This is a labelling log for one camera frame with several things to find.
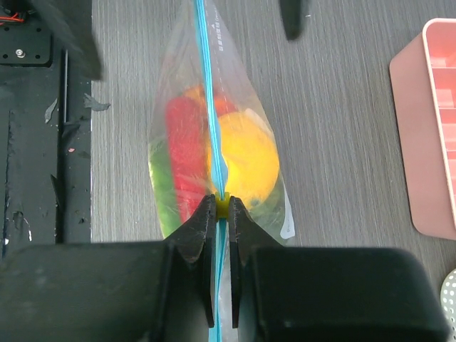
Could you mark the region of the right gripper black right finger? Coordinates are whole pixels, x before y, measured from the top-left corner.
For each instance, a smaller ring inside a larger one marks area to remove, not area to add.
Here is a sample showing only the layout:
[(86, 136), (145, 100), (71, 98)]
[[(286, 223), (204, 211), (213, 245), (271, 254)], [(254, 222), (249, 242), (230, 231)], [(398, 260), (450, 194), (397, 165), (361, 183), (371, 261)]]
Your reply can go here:
[(232, 319), (240, 341), (446, 341), (421, 263), (394, 248), (284, 247), (229, 201)]

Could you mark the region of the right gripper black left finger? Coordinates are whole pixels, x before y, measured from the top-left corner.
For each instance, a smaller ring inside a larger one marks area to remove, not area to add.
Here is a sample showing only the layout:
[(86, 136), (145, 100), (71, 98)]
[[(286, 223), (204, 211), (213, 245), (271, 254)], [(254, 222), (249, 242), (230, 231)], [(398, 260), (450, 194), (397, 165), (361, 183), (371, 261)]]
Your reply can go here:
[(1, 263), (3, 341), (207, 341), (216, 201), (168, 238), (35, 245)]

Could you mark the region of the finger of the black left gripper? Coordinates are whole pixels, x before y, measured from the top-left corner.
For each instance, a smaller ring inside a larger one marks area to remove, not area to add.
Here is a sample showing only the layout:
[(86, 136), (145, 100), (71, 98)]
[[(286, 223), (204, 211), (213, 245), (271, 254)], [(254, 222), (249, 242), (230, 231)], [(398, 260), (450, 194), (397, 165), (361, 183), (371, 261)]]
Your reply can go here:
[(312, 0), (279, 0), (279, 9), (287, 40), (298, 40), (311, 17)]
[(90, 1), (35, 0), (29, 2), (51, 32), (92, 81), (103, 79), (103, 63), (92, 30)]

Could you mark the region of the toy watermelon slice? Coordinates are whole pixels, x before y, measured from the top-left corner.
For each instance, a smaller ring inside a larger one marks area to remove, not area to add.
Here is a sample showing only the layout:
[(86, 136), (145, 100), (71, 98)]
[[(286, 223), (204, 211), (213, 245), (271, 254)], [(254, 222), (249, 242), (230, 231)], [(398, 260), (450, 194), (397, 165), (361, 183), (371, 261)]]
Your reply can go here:
[(154, 112), (149, 172), (164, 238), (195, 212), (207, 192), (207, 122), (199, 104), (178, 96)]

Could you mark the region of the yellow toy mango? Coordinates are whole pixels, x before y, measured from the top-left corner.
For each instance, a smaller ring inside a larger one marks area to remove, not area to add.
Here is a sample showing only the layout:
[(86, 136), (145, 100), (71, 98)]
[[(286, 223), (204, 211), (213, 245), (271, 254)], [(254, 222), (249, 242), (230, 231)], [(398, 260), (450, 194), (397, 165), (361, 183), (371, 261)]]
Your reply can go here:
[(225, 191), (247, 209), (266, 202), (279, 177), (279, 154), (269, 124), (252, 109), (218, 117), (222, 157), (227, 166)]

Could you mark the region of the clear zip top bag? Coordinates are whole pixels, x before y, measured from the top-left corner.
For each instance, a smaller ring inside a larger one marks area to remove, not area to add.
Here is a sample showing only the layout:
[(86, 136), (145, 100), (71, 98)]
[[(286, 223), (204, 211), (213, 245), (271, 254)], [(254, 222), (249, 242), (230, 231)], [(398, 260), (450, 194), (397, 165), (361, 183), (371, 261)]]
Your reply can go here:
[[(207, 122), (207, 192), (204, 197), (211, 195), (216, 201), (212, 265), (214, 325), (209, 329), (209, 340), (239, 341), (232, 319), (228, 223), (229, 201), (235, 196), (225, 191), (227, 166), (222, 157), (218, 117), (250, 108), (274, 131), (213, 1), (182, 2), (167, 44), (152, 119), (156, 109), (181, 95), (199, 104)], [(280, 245), (294, 243), (295, 224), (281, 165), (272, 194), (265, 203), (247, 211), (254, 222)]]

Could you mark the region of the pink divided tray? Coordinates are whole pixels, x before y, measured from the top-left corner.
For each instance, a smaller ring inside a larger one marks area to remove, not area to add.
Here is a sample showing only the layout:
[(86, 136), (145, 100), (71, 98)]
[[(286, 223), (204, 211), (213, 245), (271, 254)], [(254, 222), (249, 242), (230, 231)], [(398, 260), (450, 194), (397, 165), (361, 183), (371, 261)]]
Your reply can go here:
[(390, 62), (414, 227), (455, 238), (455, 20), (429, 20)]

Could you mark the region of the white perforated basket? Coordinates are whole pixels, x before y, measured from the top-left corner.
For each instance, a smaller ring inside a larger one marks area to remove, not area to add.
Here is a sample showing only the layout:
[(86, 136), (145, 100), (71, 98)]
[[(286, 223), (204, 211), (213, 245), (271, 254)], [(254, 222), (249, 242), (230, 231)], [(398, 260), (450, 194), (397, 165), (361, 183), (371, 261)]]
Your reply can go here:
[(456, 341), (456, 269), (453, 269), (442, 282), (440, 303), (450, 327), (449, 342)]

